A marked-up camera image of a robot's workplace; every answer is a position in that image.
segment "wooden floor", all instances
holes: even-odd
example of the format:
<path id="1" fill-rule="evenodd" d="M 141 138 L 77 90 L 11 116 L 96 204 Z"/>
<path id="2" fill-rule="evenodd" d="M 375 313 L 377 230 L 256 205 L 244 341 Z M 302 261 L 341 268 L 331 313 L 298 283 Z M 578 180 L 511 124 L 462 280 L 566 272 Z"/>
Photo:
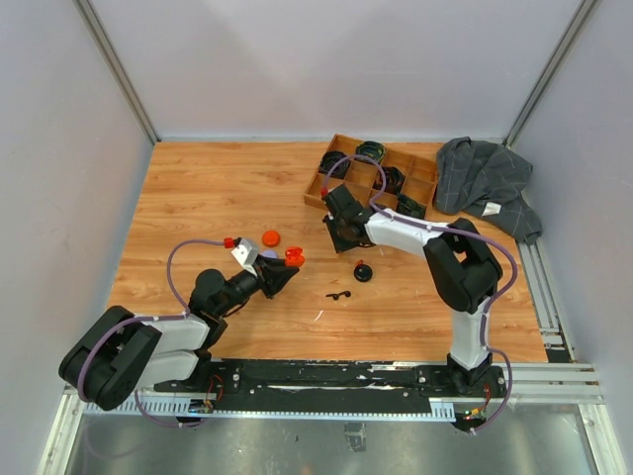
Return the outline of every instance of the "wooden floor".
<path id="1" fill-rule="evenodd" d="M 394 147 L 434 157 L 439 143 Z M 159 143 L 156 146 L 121 260 L 110 304 L 133 312 L 180 312 L 165 277 L 171 248 L 187 238 L 252 238 L 265 230 L 304 249 L 301 272 L 274 300 L 259 294 L 227 319 L 228 330 L 212 353 L 243 358 L 444 360 L 451 342 L 449 309 L 437 296 L 424 261 L 388 248 L 334 252 L 324 212 L 308 207 L 303 193 L 326 143 Z M 437 212 L 431 221 L 454 221 Z M 516 245 L 491 225 L 473 220 L 482 234 Z M 496 253 L 509 276 L 510 267 Z M 368 283 L 354 280 L 363 259 L 374 269 Z M 181 248 L 174 281 L 185 300 L 199 272 L 240 270 L 229 251 L 211 245 Z M 350 290 L 349 299 L 325 298 Z M 546 361 L 529 290 L 518 282 L 494 306 L 491 342 L 513 361 Z"/>

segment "gray cloth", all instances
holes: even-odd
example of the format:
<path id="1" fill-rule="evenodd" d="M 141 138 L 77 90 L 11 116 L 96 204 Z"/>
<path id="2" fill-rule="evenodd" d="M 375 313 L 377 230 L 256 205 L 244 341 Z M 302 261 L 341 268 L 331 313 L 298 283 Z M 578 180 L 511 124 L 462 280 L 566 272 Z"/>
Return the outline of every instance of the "gray cloth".
<path id="1" fill-rule="evenodd" d="M 437 210 L 449 215 L 464 210 L 528 244 L 541 236 L 541 221 L 521 197 L 532 173 L 525 158 L 498 143 L 462 137 L 437 152 L 437 169 Z M 498 213 L 482 216 L 489 203 L 489 212 Z"/>

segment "white wall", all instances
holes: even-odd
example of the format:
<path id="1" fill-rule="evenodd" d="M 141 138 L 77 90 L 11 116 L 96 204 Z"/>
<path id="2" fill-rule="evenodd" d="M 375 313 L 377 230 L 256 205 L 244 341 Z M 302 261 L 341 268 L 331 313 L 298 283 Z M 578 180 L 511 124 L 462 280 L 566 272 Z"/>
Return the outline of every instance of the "white wall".
<path id="1" fill-rule="evenodd" d="M 515 149 L 577 354 L 633 468 L 633 3 L 602 2 Z"/>
<path id="2" fill-rule="evenodd" d="M 57 366 L 105 305 L 150 144 L 72 2 L 0 12 L 0 460 L 27 475 Z"/>
<path id="3" fill-rule="evenodd" d="M 501 138 L 579 0 L 93 0 L 165 138 Z"/>

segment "red bottle cap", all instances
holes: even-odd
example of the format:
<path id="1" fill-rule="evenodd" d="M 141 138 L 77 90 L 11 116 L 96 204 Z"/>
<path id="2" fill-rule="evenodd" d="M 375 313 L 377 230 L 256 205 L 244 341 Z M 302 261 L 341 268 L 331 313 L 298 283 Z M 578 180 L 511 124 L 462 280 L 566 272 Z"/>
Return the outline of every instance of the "red bottle cap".
<path id="1" fill-rule="evenodd" d="M 303 256 L 304 250 L 295 245 L 291 245 L 286 249 L 286 265 L 292 267 L 301 267 L 306 262 Z"/>
<path id="2" fill-rule="evenodd" d="M 269 230 L 263 234 L 261 241 L 268 247 L 276 247 L 281 242 L 281 236 L 276 231 Z"/>

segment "black bottle cap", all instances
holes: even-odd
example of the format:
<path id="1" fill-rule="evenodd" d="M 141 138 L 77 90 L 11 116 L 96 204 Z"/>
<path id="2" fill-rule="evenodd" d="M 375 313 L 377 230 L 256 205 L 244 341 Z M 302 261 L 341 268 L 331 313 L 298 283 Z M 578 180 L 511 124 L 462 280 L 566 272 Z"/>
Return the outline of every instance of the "black bottle cap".
<path id="1" fill-rule="evenodd" d="M 372 270 L 372 268 L 369 265 L 363 263 L 362 260 L 359 260 L 356 264 L 356 267 L 354 267 L 354 277 L 359 282 L 367 282 L 372 278 L 373 275 L 374 271 Z"/>

